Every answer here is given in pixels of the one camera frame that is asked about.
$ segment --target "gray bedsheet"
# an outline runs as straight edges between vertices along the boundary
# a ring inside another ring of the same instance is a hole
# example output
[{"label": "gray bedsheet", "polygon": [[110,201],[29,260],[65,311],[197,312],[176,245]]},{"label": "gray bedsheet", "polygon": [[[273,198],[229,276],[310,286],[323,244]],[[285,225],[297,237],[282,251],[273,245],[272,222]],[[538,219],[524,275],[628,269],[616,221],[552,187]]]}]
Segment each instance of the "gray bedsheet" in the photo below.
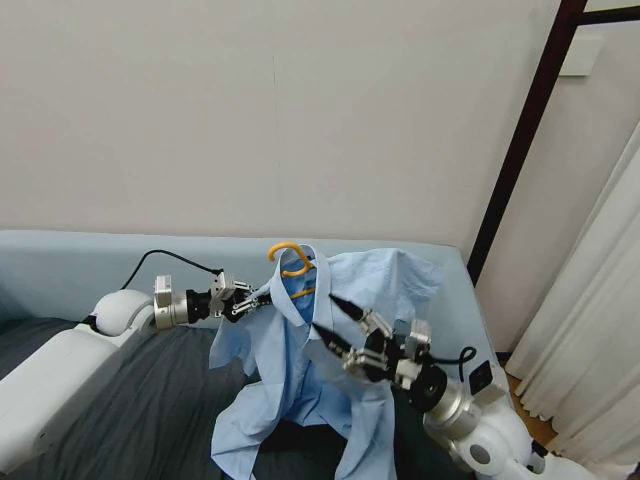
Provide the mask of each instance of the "gray bedsheet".
[{"label": "gray bedsheet", "polygon": [[[0,330],[0,378],[51,336],[74,323],[23,320]],[[61,442],[9,475],[11,480],[220,479],[210,460],[216,416],[246,384],[239,363],[208,370],[215,335],[175,328],[149,338]],[[420,416],[396,396],[400,479],[469,478],[430,442]],[[345,440],[327,426],[282,422],[263,443],[254,473],[262,479],[331,479]]]}]

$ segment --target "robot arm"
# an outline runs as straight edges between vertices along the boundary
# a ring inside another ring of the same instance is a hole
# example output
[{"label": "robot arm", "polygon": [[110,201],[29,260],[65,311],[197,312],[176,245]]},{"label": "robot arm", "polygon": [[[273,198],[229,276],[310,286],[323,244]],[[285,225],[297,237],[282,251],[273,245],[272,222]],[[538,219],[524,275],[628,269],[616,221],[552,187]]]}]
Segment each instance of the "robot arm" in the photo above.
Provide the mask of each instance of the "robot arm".
[{"label": "robot arm", "polygon": [[165,275],[157,277],[153,298],[136,290],[102,297],[83,322],[0,381],[0,473],[56,443],[144,339],[210,313],[235,322],[255,308],[250,294],[249,285],[222,271],[204,293],[175,292]]},{"label": "robot arm", "polygon": [[314,328],[343,367],[368,382],[391,381],[404,390],[411,405],[423,413],[425,432],[478,478],[494,480],[595,480],[582,466],[555,457],[532,441],[526,426],[510,408],[502,369],[484,362],[469,375],[470,392],[446,375],[429,353],[428,324],[414,320],[411,333],[398,345],[390,325],[378,314],[331,296],[361,327],[365,347],[356,350],[346,340],[319,325]]}]

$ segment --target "yellow hanger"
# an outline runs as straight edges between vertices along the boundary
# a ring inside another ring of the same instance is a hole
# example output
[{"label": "yellow hanger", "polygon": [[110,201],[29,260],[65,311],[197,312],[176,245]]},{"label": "yellow hanger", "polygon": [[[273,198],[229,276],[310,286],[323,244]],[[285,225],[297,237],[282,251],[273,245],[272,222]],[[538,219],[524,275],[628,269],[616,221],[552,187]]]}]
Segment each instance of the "yellow hanger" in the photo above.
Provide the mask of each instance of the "yellow hanger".
[{"label": "yellow hanger", "polygon": [[[307,258],[307,256],[304,254],[304,252],[302,251],[302,248],[300,248],[300,245],[298,245],[295,242],[276,243],[267,252],[267,258],[269,259],[269,261],[274,262],[276,260],[276,252],[278,250],[282,250],[283,248],[290,248],[294,250],[300,257],[300,260],[304,262],[304,266],[300,270],[296,270],[295,272],[289,272],[286,270],[283,271],[281,273],[283,277],[289,277],[289,278],[299,277],[300,275],[304,275],[305,273],[307,273],[312,268],[316,268],[315,265],[311,263]],[[306,290],[302,290],[301,292],[294,293],[289,298],[291,298],[291,300],[295,300],[296,298],[304,297],[305,295],[309,295],[310,293],[313,293],[315,291],[316,291],[315,287],[307,288]]]},{"label": "yellow hanger", "polygon": [[282,276],[283,277],[299,277],[300,275],[304,275],[305,273],[307,273],[312,268],[315,268],[313,263],[311,263],[309,261],[307,256],[302,251],[302,248],[300,248],[300,245],[298,245],[295,242],[280,242],[280,243],[276,243],[267,252],[267,258],[269,259],[269,261],[275,262],[275,260],[276,260],[276,252],[278,250],[282,250],[283,248],[290,248],[290,249],[294,250],[298,254],[298,256],[300,257],[300,260],[302,260],[304,262],[304,267],[302,267],[300,270],[296,270],[295,272],[289,272],[289,271],[286,271],[286,270],[283,271],[282,272]]}]

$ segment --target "hanger hook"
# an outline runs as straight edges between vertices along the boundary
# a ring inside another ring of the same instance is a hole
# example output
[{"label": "hanger hook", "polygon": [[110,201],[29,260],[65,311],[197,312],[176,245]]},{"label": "hanger hook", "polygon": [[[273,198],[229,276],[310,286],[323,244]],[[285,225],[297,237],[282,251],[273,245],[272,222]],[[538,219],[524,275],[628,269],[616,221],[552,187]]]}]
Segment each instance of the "hanger hook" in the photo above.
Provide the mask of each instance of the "hanger hook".
[{"label": "hanger hook", "polygon": [[311,263],[309,261],[307,256],[302,251],[302,248],[300,248],[300,245],[298,245],[295,242],[280,242],[280,243],[276,243],[267,252],[267,258],[269,259],[269,261],[274,262],[275,259],[276,259],[276,252],[278,250],[282,250],[283,248],[290,248],[290,249],[294,250],[298,254],[298,256],[300,257],[300,260],[302,260],[304,262],[304,267],[302,267],[300,270],[296,270],[295,272],[289,272],[289,271],[283,270],[283,272],[282,272],[282,276],[283,277],[299,277],[300,275],[304,275],[305,273],[307,273],[312,268],[315,268],[313,263]]}]

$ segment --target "black wire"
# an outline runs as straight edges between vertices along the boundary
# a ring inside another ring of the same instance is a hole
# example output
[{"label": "black wire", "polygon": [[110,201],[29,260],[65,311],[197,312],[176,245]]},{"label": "black wire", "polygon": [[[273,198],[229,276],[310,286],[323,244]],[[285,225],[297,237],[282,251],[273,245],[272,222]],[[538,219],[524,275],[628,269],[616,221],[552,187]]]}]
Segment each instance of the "black wire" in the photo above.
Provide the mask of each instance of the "black wire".
[{"label": "black wire", "polygon": [[194,262],[193,260],[189,260],[188,258],[184,258],[180,255],[178,255],[177,253],[173,253],[170,252],[169,250],[149,250],[147,253],[145,253],[142,258],[140,259],[140,261],[138,262],[138,266],[135,268],[135,270],[133,271],[133,273],[131,273],[131,275],[129,276],[129,279],[124,282],[124,285],[120,288],[120,290],[124,290],[125,288],[127,288],[129,286],[129,284],[131,283],[131,281],[133,280],[133,278],[136,276],[136,274],[138,273],[138,270],[140,270],[140,267],[142,267],[142,264],[144,263],[144,261],[147,259],[147,257],[149,255],[151,255],[152,253],[162,253],[164,255],[169,255],[170,257],[173,258],[177,258],[178,260],[183,261],[184,263],[188,263],[189,265],[191,265],[192,267],[196,267],[199,268],[200,270],[204,270],[205,272],[209,272],[212,273],[214,275],[220,275],[220,273],[223,272],[222,268],[209,268],[209,267],[205,267],[204,265],[200,265],[199,263]]},{"label": "black wire", "polygon": [[437,358],[431,356],[433,363],[439,363],[441,365],[458,365],[458,374],[460,375],[460,381],[464,382],[464,364],[473,360],[478,351],[473,347],[464,347],[460,352],[458,358]]}]

